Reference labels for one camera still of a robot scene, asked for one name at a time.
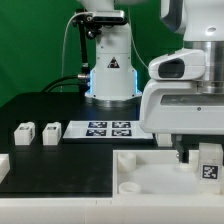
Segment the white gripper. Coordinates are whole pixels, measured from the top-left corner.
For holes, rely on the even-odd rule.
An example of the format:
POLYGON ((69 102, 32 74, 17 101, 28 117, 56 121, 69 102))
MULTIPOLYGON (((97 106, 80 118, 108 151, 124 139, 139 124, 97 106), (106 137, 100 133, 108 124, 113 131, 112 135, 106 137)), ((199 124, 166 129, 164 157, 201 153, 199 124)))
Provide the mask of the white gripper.
POLYGON ((205 64, 202 50, 182 48, 152 60, 148 67, 151 79, 142 95, 140 127, 144 132, 174 134, 181 163, 185 150, 177 134, 224 135, 222 95, 198 90, 205 64))

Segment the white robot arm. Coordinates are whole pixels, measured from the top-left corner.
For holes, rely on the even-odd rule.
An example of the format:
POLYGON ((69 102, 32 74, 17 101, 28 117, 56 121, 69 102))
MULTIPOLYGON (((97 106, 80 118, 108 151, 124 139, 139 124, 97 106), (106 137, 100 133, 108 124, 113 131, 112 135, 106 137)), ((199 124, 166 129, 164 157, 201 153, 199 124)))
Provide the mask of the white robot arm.
POLYGON ((149 63, 140 92, 131 66, 131 27, 116 4, 143 0, 79 0, 87 35, 97 40, 86 100, 102 106, 141 98, 140 126, 169 134, 182 162, 184 135, 224 135, 224 0, 160 0, 163 23, 183 35, 183 48, 149 63))

